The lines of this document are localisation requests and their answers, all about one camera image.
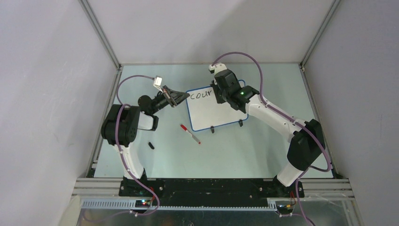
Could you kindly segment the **blue framed whiteboard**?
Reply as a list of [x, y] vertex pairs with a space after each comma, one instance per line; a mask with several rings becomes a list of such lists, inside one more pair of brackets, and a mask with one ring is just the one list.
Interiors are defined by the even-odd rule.
[[248, 114], [236, 111], [228, 103], [219, 104], [211, 86], [186, 91], [191, 129], [195, 132], [245, 121]]

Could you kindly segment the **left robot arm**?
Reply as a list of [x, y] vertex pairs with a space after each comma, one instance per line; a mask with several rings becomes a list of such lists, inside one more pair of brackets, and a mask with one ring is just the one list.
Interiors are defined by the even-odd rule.
[[141, 179], [144, 167], [133, 142], [138, 130], [155, 131], [159, 118], [155, 115], [166, 106], [176, 107], [189, 97], [188, 93], [163, 86], [153, 98], [143, 95], [137, 106], [113, 104], [101, 127], [101, 136], [115, 147], [124, 168], [124, 177], [133, 179], [130, 189], [137, 196], [147, 194], [149, 184]]

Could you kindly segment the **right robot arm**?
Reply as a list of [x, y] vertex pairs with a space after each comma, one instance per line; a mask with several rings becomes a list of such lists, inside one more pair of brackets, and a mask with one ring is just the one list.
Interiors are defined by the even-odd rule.
[[289, 142], [288, 163], [273, 185], [276, 195], [287, 196], [293, 190], [292, 184], [313, 162], [321, 154], [327, 156], [321, 124], [315, 119], [304, 121], [289, 115], [255, 88], [241, 86], [234, 72], [224, 64], [211, 65], [209, 71], [214, 76], [211, 87], [218, 104], [227, 103], [232, 109], [261, 120]]

